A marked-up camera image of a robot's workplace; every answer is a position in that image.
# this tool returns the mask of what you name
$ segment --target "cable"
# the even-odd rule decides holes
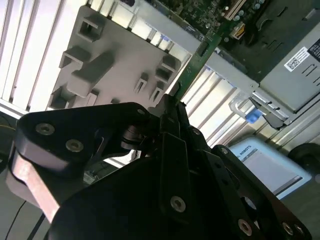
[[[2,117],[6,121],[6,123],[9,125],[9,127],[12,128],[12,125],[10,124],[10,122],[8,121],[8,119],[5,116],[0,115],[0,117]]]
[[[34,228],[32,229],[30,235],[28,236],[28,238],[26,240],[33,240],[34,239],[34,237],[35,237],[36,233],[38,232],[41,224],[43,223],[45,217],[46,216],[42,213],[39,220],[36,222]]]
[[[5,236],[5,239],[4,239],[4,240],[7,240],[7,239],[8,239],[8,236],[9,236],[9,233],[10,233],[10,231],[11,231],[11,228],[12,228],[12,226],[14,225],[14,223],[15,223],[17,217],[18,217],[18,214],[19,214],[20,210],[22,209],[22,207],[25,205],[25,203],[26,203],[26,201],[24,201],[24,202],[22,203],[22,205],[19,207],[18,211],[16,212],[16,214],[15,214],[15,216],[14,216],[14,219],[13,219],[13,221],[12,221],[12,223],[11,223],[11,226],[9,227],[8,232],[6,233],[6,236]]]
[[[13,130],[13,131],[16,130],[15,128],[13,128],[13,127],[11,127],[11,126],[1,125],[1,124],[0,124],[0,128],[11,129],[11,130]]]

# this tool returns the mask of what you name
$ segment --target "capacitor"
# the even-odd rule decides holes
[[[239,21],[239,20],[240,20],[240,16],[239,16],[239,15],[235,16],[235,17],[233,18],[233,20],[234,20],[235,22]]]
[[[258,9],[260,9],[260,3],[256,3],[255,5],[253,5],[253,9],[254,10],[258,10]]]

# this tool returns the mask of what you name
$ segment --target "white label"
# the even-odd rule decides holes
[[[292,72],[309,56],[310,53],[308,53],[308,49],[304,46],[284,66],[286,69]]]

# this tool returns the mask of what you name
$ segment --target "gray plastic cover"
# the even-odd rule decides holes
[[[82,6],[49,101],[53,109],[136,102],[155,107],[181,62]]]

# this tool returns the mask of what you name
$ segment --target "green circuit board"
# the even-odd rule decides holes
[[[178,78],[180,101],[222,39],[229,38],[239,23],[248,23],[257,13],[255,0],[151,0],[161,13],[201,41]]]
[[[160,0],[159,2],[204,35],[211,26],[214,26],[217,18],[221,18],[220,13],[223,9],[223,4],[219,0]]]

